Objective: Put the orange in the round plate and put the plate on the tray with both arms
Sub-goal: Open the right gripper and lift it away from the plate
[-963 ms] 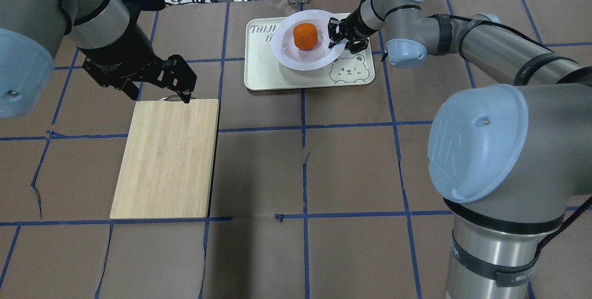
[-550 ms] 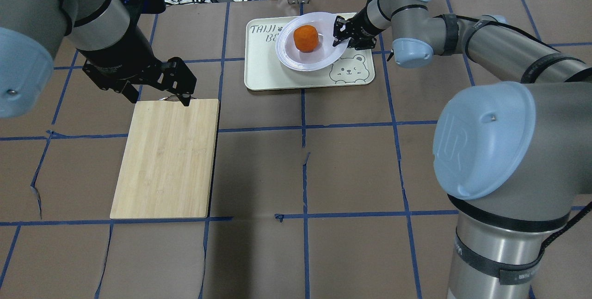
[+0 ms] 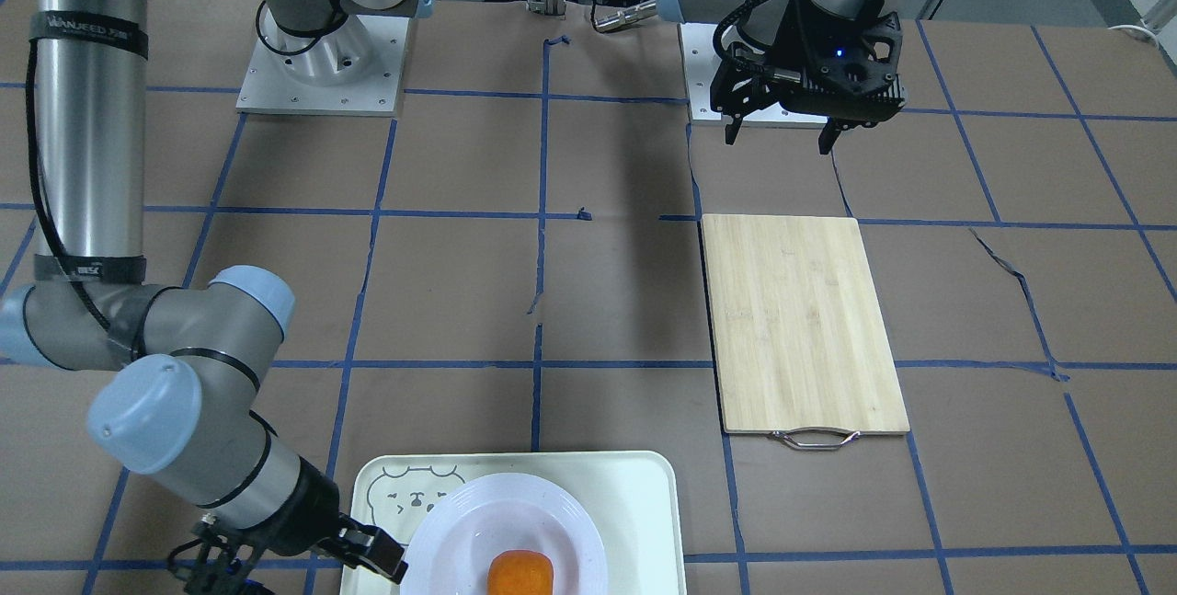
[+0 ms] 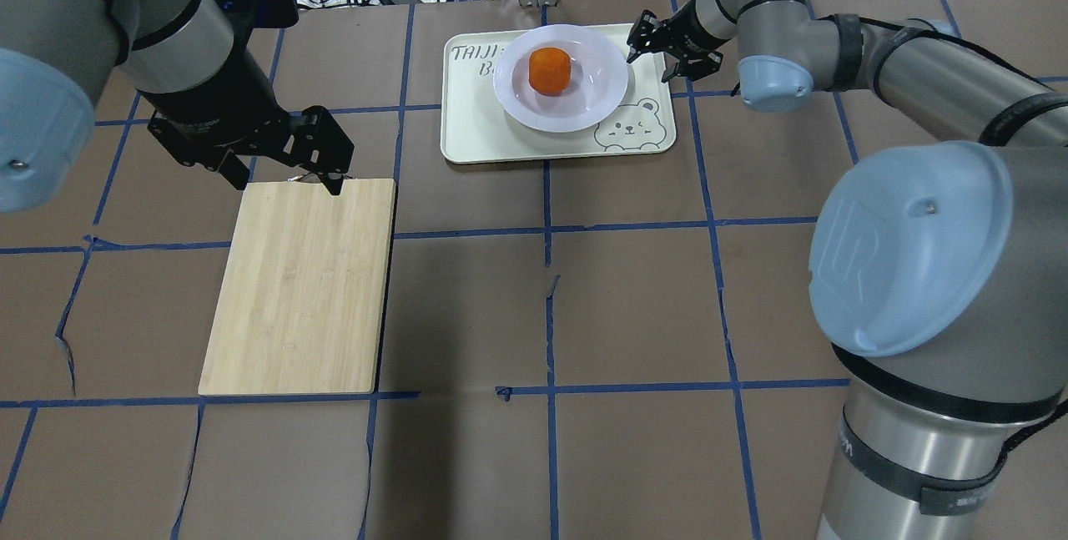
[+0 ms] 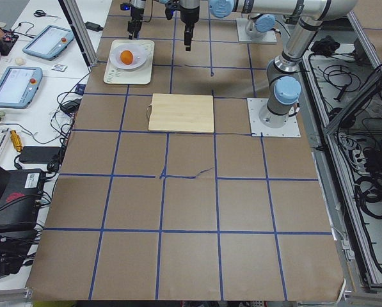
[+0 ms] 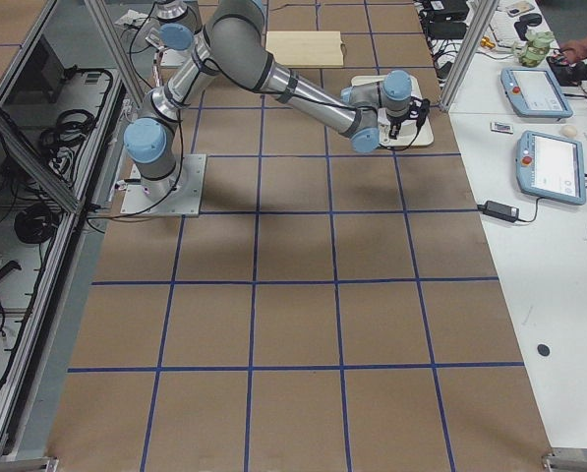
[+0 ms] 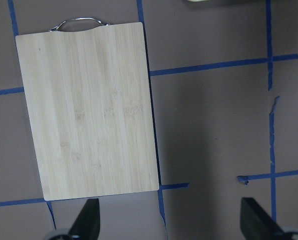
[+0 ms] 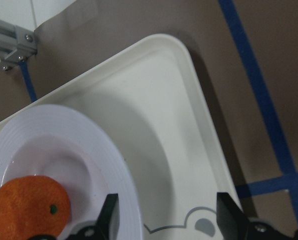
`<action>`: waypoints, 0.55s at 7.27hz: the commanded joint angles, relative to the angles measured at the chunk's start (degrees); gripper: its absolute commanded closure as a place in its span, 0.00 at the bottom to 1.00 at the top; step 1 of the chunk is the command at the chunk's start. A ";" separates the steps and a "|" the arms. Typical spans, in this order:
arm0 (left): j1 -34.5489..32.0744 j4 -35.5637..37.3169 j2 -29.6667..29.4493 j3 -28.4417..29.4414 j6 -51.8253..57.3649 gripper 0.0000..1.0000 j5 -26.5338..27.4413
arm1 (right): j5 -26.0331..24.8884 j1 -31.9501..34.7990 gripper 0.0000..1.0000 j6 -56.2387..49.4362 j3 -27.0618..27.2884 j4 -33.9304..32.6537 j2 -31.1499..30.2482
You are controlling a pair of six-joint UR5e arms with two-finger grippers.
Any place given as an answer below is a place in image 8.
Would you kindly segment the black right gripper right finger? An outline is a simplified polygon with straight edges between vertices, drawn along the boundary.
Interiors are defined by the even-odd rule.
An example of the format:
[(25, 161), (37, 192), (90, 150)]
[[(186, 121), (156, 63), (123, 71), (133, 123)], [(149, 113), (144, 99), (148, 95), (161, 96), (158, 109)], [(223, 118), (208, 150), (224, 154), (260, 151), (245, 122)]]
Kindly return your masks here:
[(227, 192), (217, 193), (216, 221), (225, 240), (245, 240), (250, 221)]

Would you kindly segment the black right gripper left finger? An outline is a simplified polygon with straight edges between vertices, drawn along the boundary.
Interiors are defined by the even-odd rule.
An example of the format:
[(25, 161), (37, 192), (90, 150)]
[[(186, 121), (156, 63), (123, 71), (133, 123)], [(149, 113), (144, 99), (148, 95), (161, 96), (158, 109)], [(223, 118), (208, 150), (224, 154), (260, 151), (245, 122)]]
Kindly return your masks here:
[(96, 221), (95, 239), (116, 240), (119, 230), (119, 224), (119, 196), (116, 193), (111, 193), (106, 196), (98, 219)]

